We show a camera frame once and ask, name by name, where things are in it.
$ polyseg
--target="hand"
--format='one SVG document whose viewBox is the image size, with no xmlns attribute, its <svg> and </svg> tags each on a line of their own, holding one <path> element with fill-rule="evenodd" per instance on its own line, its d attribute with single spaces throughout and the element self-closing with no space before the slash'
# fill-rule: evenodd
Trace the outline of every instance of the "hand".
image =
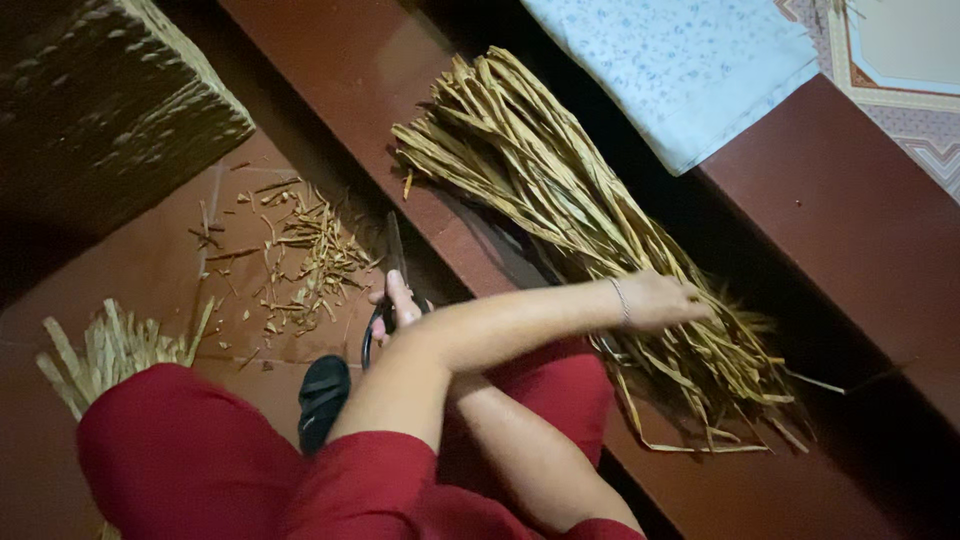
<svg viewBox="0 0 960 540">
<path fill-rule="evenodd" d="M 417 303 L 413 300 L 413 291 L 410 290 L 410 287 L 403 281 L 403 277 L 400 276 L 397 270 L 387 272 L 386 294 L 394 303 L 394 320 L 396 321 L 397 328 L 408 327 L 423 316 Z M 383 295 L 384 291 L 376 290 L 370 293 L 368 300 L 370 300 L 371 304 L 379 304 L 380 301 L 383 300 Z M 427 302 L 427 304 L 433 309 L 433 304 L 429 302 Z M 383 322 L 383 317 L 377 317 L 376 320 L 373 321 L 372 337 L 377 340 L 380 345 L 384 345 L 390 340 L 390 336 L 387 334 L 387 327 Z"/>
<path fill-rule="evenodd" d="M 638 330 L 659 330 L 713 314 L 710 306 L 695 302 L 700 290 L 693 283 L 681 283 L 653 270 L 635 272 L 617 281 L 630 311 L 627 326 Z"/>
</svg>

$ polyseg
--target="patterned rug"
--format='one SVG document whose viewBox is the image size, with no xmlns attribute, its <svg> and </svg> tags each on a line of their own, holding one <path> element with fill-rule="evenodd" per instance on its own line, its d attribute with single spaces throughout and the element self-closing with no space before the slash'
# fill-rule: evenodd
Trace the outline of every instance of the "patterned rug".
<svg viewBox="0 0 960 540">
<path fill-rule="evenodd" d="M 773 0 L 821 70 L 960 204 L 960 2 Z"/>
</svg>

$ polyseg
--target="light blue cloth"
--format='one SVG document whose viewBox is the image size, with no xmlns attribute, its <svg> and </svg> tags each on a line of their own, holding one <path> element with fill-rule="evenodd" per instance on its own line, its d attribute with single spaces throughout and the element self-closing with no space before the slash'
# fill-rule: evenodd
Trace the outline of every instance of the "light blue cloth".
<svg viewBox="0 0 960 540">
<path fill-rule="evenodd" d="M 813 77 L 772 0 L 521 0 L 681 175 Z"/>
</svg>

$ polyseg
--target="scissor blade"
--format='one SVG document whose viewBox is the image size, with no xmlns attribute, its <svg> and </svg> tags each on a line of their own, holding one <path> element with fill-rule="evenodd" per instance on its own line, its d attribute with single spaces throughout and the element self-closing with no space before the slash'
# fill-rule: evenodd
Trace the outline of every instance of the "scissor blade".
<svg viewBox="0 0 960 540">
<path fill-rule="evenodd" d="M 403 243 L 400 241 L 400 226 L 396 222 L 396 213 L 387 214 L 387 246 L 390 250 L 390 268 L 399 270 L 403 281 L 407 282 L 407 260 L 403 257 Z"/>
</svg>

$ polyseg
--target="black sandal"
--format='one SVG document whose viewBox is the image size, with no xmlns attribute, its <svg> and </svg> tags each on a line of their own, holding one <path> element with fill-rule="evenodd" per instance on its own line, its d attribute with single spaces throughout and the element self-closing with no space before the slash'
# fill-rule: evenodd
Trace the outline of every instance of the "black sandal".
<svg viewBox="0 0 960 540">
<path fill-rule="evenodd" d="M 300 386 L 300 451 L 312 456 L 324 445 L 326 435 L 344 407 L 350 392 L 350 370 L 342 358 L 317 358 L 306 370 Z"/>
</svg>

